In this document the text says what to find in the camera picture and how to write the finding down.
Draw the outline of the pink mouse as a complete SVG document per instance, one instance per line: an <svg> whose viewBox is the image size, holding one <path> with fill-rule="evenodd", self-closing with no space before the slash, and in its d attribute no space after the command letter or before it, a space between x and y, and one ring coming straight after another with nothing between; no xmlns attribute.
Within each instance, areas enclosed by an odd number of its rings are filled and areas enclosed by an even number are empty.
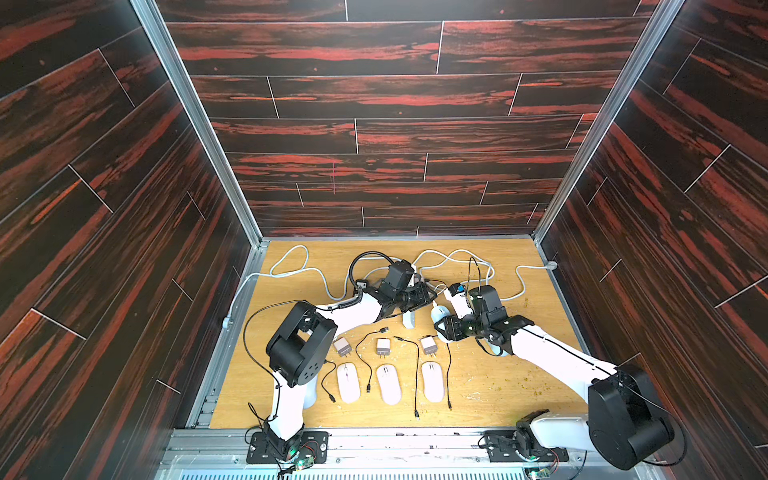
<svg viewBox="0 0 768 480"><path fill-rule="evenodd" d="M360 383L354 363L347 362L337 368L338 388L343 402L351 404L360 398Z"/></svg>
<svg viewBox="0 0 768 480"><path fill-rule="evenodd" d="M402 399L402 390L397 370L392 364L383 364L376 370L382 399L387 405L397 405Z"/></svg>
<svg viewBox="0 0 768 480"><path fill-rule="evenodd" d="M441 365L435 361L422 364L423 392L431 403L440 403L445 396L444 374Z"/></svg>

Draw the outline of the light blue mouse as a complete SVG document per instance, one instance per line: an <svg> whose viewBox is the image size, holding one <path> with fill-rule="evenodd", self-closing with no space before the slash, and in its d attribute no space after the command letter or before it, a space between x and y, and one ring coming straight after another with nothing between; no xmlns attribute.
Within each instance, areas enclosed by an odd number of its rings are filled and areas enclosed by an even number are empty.
<svg viewBox="0 0 768 480"><path fill-rule="evenodd" d="M430 312L430 317L434 324L451 315L451 311L444 305L434 305Z"/></svg>

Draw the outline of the white mouse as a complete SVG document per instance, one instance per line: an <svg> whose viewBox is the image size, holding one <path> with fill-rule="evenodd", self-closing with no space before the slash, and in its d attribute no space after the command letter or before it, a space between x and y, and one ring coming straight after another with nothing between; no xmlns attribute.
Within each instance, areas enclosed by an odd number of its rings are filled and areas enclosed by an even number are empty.
<svg viewBox="0 0 768 480"><path fill-rule="evenodd" d="M304 395L304 401L303 401L303 408L309 409L311 408L317 401L317 384L318 384L319 377L315 376L311 381L309 381L305 387L305 395Z"/></svg>

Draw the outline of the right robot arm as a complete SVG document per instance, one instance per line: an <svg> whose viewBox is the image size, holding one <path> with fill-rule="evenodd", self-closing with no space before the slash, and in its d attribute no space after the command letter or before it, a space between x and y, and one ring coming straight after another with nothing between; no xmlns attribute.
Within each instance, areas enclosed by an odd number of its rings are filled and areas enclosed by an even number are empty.
<svg viewBox="0 0 768 480"><path fill-rule="evenodd" d="M555 448L595 451L612 466L629 470L674 439L670 416L642 369L596 359L527 317L509 315L490 285L468 290L453 284L444 295L455 312L433 318L443 339L483 338L546 371L587 405L584 415L541 410L520 419L515 442L521 456L537 457Z"/></svg>

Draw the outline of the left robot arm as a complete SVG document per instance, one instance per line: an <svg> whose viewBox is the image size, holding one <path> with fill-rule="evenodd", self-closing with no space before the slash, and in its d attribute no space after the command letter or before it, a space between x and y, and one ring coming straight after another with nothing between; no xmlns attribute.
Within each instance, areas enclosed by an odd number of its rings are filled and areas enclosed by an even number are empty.
<svg viewBox="0 0 768 480"><path fill-rule="evenodd" d="M396 309L422 308L435 298L427 284L418 282L393 293L359 288L353 298L332 305L297 302L266 347L276 384L273 418L265 428L271 437L288 441L302 430L307 384L318 375L336 337L381 321Z"/></svg>

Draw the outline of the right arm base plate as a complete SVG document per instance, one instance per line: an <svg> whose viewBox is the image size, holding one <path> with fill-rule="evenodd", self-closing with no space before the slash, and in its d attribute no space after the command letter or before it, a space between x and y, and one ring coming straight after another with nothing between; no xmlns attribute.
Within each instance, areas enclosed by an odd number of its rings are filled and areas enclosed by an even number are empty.
<svg viewBox="0 0 768 480"><path fill-rule="evenodd" d="M567 462L568 451L545 448L529 429L487 430L477 443L485 450L491 463L502 462Z"/></svg>

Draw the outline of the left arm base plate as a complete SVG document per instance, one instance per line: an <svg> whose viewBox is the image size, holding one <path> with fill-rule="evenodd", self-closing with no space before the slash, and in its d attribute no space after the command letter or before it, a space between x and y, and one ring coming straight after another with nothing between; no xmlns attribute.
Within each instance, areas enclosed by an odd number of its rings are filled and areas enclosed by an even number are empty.
<svg viewBox="0 0 768 480"><path fill-rule="evenodd" d="M327 460L329 433L320 430L300 430L288 440L271 430L254 431L248 441L247 464L280 463L297 470L324 464Z"/></svg>

